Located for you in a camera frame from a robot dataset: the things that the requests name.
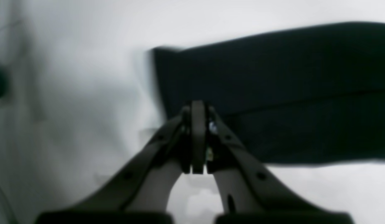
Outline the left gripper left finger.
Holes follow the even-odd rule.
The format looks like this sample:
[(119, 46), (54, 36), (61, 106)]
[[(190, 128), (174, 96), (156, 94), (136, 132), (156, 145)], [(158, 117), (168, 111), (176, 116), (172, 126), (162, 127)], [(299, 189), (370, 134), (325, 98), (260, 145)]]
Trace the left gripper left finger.
[(181, 173), (199, 173), (199, 102), (184, 106), (101, 189), (37, 224), (171, 224), (166, 213)]

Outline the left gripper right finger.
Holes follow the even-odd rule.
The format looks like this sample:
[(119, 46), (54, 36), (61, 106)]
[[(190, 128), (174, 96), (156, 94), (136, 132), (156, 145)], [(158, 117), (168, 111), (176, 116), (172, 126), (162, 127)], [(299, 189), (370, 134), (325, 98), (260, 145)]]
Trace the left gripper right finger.
[(199, 102), (205, 121), (205, 166), (224, 214), (216, 224), (352, 224), (345, 212), (322, 209), (283, 184), (245, 148), (214, 108)]

